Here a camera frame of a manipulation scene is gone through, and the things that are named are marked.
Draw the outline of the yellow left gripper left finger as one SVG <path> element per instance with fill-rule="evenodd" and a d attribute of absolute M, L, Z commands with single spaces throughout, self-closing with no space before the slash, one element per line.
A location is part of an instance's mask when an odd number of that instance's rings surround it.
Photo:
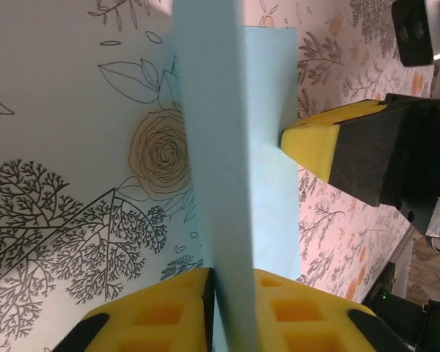
<path fill-rule="evenodd" d="M 88 312 L 55 351 L 211 351 L 214 275 L 195 268 Z"/>

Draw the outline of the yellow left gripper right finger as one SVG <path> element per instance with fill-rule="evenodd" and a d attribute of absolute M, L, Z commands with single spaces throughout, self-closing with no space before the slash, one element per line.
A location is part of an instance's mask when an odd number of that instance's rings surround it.
<path fill-rule="evenodd" d="M 409 351 L 371 309 L 256 269 L 258 351 Z"/>

